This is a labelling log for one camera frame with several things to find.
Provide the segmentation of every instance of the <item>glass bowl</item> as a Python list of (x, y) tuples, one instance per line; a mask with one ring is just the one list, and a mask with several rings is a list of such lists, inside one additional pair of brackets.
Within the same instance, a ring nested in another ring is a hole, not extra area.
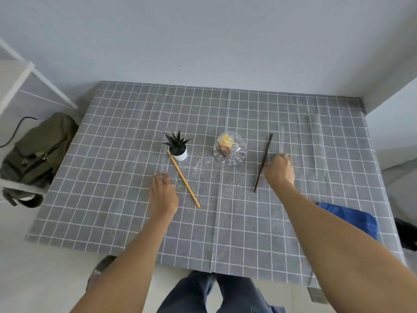
[(236, 165), (244, 160), (247, 145), (244, 139), (235, 132), (224, 132), (214, 143), (214, 156), (226, 165)]

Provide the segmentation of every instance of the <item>yellow chopstick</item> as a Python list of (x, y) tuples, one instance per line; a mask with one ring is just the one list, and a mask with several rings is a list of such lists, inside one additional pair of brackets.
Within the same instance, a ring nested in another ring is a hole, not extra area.
[(195, 198), (194, 193), (191, 191), (190, 186), (188, 185), (188, 183), (187, 183), (187, 181), (185, 180), (184, 176), (182, 175), (180, 168), (177, 166), (177, 163), (175, 162), (174, 158), (172, 158), (171, 153), (169, 152), (169, 150), (168, 150), (168, 149), (166, 150), (166, 152), (168, 153), (169, 158), (171, 158), (172, 163), (174, 164), (175, 168), (177, 168), (177, 171), (178, 171), (178, 173), (180, 174), (181, 178), (183, 179), (183, 181), (184, 181), (184, 183), (185, 183), (185, 186), (187, 187), (188, 191), (190, 191), (190, 194), (191, 194), (191, 196), (193, 197), (193, 199), (194, 199), (194, 201), (195, 201), (195, 204), (196, 204), (196, 205), (197, 205), (197, 207), (199, 208), (199, 207), (200, 207), (200, 204), (199, 204), (199, 202), (197, 201), (197, 199)]

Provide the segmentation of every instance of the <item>blue cloth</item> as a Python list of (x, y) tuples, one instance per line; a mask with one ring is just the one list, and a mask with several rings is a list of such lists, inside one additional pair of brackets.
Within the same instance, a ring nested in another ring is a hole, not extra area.
[(282, 307), (269, 306), (250, 278), (196, 270), (177, 283), (157, 313), (207, 313), (207, 295), (215, 280), (223, 296), (217, 313), (285, 313)]
[(330, 213), (340, 217), (342, 220), (356, 226), (371, 236), (374, 240), (378, 239), (379, 228), (377, 219), (369, 213), (330, 203), (316, 204)]

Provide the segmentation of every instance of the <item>chopstick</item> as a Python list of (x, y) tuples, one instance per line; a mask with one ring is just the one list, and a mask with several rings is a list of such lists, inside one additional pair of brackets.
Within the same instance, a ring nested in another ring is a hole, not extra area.
[(268, 155), (268, 149), (269, 149), (269, 144), (271, 143), (271, 140), (272, 140), (272, 135), (273, 135), (273, 133), (271, 133), (271, 135), (269, 135), (269, 140), (268, 140), (268, 144), (266, 145), (265, 154), (263, 155), (261, 168), (259, 168), (258, 178), (256, 179), (255, 189), (253, 190), (253, 192), (255, 192), (255, 193), (256, 193), (256, 189), (258, 187), (259, 177), (261, 176), (261, 172), (262, 172), (263, 166), (265, 165), (266, 157)]
[(185, 183), (185, 186), (187, 187), (188, 191), (190, 191), (190, 194), (191, 194), (191, 196), (193, 197), (195, 204), (197, 205), (197, 207), (198, 207), (198, 208), (200, 208), (200, 204), (199, 204), (199, 202), (198, 202), (198, 201), (197, 201), (197, 199), (195, 198), (194, 193), (191, 191), (190, 186), (188, 185), (187, 181), (185, 180), (185, 178), (184, 178), (183, 174), (181, 173), (180, 168), (177, 166), (177, 163), (175, 162), (174, 158), (171, 156), (171, 153), (169, 152), (169, 149), (167, 149), (167, 150), (166, 150), (166, 152), (168, 153), (169, 158), (171, 158), (172, 163), (174, 164), (175, 168), (176, 168), (176, 169), (177, 169), (177, 171), (178, 171), (178, 174), (179, 174), (179, 175), (181, 176), (181, 178), (183, 179), (183, 181), (184, 181), (184, 183)]

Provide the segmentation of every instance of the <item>succulent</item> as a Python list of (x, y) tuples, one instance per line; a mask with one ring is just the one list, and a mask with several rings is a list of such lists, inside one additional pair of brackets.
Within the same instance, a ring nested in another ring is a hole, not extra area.
[(171, 153), (171, 155), (174, 156), (179, 156), (181, 155), (183, 152), (185, 152), (185, 144), (187, 142), (189, 142), (192, 138), (187, 139), (186, 141), (184, 140), (184, 138), (181, 139), (180, 136), (180, 131), (178, 131), (178, 134), (175, 136), (174, 132), (171, 132), (172, 136), (169, 136), (167, 133), (164, 133), (165, 136), (168, 139), (168, 142), (163, 142), (163, 144), (168, 145), (169, 146), (169, 151)]

